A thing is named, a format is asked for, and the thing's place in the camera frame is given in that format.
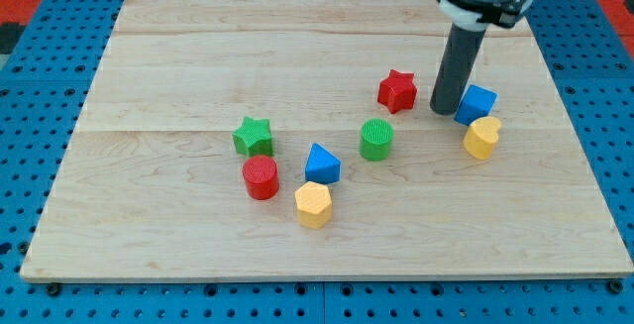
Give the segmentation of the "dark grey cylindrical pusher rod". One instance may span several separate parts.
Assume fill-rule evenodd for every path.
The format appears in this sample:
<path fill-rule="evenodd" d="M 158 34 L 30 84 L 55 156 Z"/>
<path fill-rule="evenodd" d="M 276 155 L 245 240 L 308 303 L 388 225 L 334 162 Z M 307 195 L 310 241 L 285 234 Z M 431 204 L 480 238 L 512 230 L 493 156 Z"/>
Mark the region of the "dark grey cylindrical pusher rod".
<path fill-rule="evenodd" d="M 457 112 L 484 35 L 485 30 L 474 32 L 452 25 L 430 98 L 435 113 Z"/>

